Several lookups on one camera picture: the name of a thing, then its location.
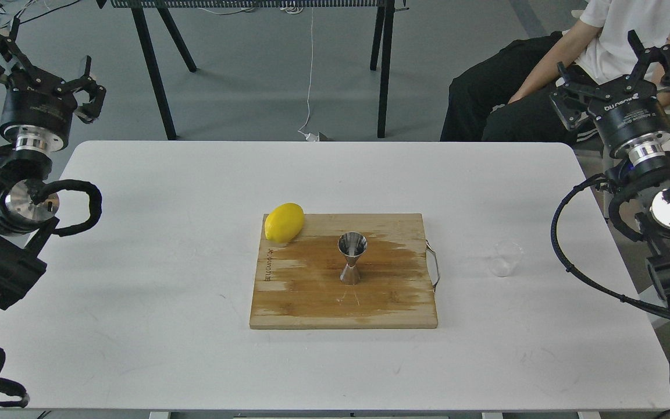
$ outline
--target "metal handle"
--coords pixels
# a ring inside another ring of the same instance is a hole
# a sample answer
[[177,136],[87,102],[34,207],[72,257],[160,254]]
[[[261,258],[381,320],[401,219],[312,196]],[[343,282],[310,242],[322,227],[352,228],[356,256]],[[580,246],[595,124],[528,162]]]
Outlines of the metal handle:
[[439,281],[441,280],[441,271],[439,271],[439,256],[436,255],[436,251],[433,250],[433,247],[430,246],[430,243],[426,239],[426,250],[430,252],[431,255],[433,255],[433,261],[436,262],[436,283],[433,284],[433,293],[435,294],[436,292],[436,287],[439,285]]

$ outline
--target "gray floor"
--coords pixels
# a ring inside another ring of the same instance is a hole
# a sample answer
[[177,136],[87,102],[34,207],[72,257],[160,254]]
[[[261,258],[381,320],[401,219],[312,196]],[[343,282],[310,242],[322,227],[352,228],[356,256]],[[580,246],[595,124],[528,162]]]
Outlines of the gray floor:
[[[22,0],[8,6],[17,10]],[[67,0],[36,3],[37,16]],[[436,141],[451,79],[513,39],[565,29],[569,11],[582,0],[409,0],[394,24],[393,64],[386,141]],[[376,141],[379,74],[368,68],[374,12],[357,8],[279,10],[214,16],[202,10],[172,10],[199,71],[191,74],[154,10],[147,10],[157,60],[182,140],[303,141],[297,132],[307,116],[311,27],[314,60],[311,121],[336,141]],[[64,79],[76,77],[84,55],[107,90],[95,124],[76,119],[69,148],[53,155],[58,178],[74,148],[87,140],[165,139],[130,11],[83,1],[24,24],[17,40],[30,60]],[[0,114],[5,90],[0,86]],[[582,158],[587,170],[600,162]],[[643,249],[616,237],[636,286],[644,286]],[[658,331],[670,350],[670,324]],[[0,411],[0,417],[32,418],[37,411]],[[605,418],[653,417],[648,413],[603,414]],[[147,417],[143,411],[56,411],[50,419]],[[207,414],[176,414],[200,419]],[[474,419],[478,414],[457,416]],[[506,414],[506,419],[565,419],[572,413]]]

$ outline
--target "power cord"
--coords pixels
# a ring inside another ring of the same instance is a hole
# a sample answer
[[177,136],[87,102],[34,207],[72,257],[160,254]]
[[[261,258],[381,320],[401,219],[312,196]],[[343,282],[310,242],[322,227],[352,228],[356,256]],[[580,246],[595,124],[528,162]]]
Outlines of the power cord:
[[299,13],[304,11],[304,8],[300,6],[284,6],[281,8],[282,12],[286,12],[290,15],[298,15]]
[[226,12],[226,13],[218,13],[212,10],[208,10],[207,8],[198,8],[198,10],[203,10],[204,12],[208,12],[210,14],[216,15],[216,16],[230,16],[230,15],[235,15],[237,13],[252,13],[255,11],[257,8],[241,8],[240,10],[235,10],[233,12]]
[[24,6],[22,6],[22,8],[17,13],[15,13],[14,17],[16,17],[17,19],[21,19],[22,14],[24,14],[24,11],[26,11],[27,8],[29,8],[30,6],[34,5],[35,1],[36,0],[27,0],[27,3],[25,3]]
[[29,19],[27,19],[27,20],[24,20],[24,21],[22,21],[22,22],[19,22],[19,24],[23,24],[23,23],[27,23],[27,22],[32,22],[32,21],[34,21],[35,19],[39,19],[39,18],[41,18],[41,17],[43,17],[43,16],[45,16],[45,15],[47,15],[47,14],[49,14],[49,13],[53,13],[53,12],[55,12],[56,10],[61,10],[61,9],[63,9],[63,8],[67,8],[67,7],[72,6],[72,5],[76,5],[76,3],[79,3],[79,2],[81,2],[81,1],[82,1],[82,0],[75,0],[74,2],[71,2],[71,3],[69,3],[68,5],[59,6],[58,8],[53,8],[53,9],[49,8],[48,5],[46,5],[46,8],[48,8],[48,11],[47,11],[47,12],[42,13],[42,14],[40,14],[40,15],[38,15],[38,16],[35,16],[35,17],[31,17],[31,18],[29,18]]
[[318,141],[319,136],[315,136],[313,133],[305,133],[302,131],[304,127],[309,124],[309,119],[312,117],[312,105],[309,103],[309,99],[312,96],[312,76],[314,74],[314,8],[311,8],[312,11],[312,20],[309,24],[309,39],[311,39],[311,59],[309,60],[309,87],[307,88],[307,119],[304,121],[304,124],[301,125],[298,129],[298,133],[304,136],[306,141]]

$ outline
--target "wooden cutting board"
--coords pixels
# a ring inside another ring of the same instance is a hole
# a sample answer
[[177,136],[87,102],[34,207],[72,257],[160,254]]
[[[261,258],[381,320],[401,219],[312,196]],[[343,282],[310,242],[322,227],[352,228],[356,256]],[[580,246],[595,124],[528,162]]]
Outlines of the wooden cutting board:
[[[421,214],[306,214],[293,241],[261,229],[252,329],[433,329],[438,326]],[[340,282],[338,238],[366,237],[361,282]]]

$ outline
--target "person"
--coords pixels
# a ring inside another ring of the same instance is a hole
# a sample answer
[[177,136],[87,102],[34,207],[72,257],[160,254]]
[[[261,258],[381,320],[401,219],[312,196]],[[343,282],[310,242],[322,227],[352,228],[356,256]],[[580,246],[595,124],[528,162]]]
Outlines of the person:
[[[565,34],[516,40],[454,79],[441,141],[558,141],[572,145],[595,133],[568,132],[550,101],[563,63],[575,81],[603,84],[630,74],[637,61],[627,32],[643,45],[670,43],[670,0],[590,0]],[[656,85],[660,64],[646,80]],[[659,93],[663,106],[670,93]]]

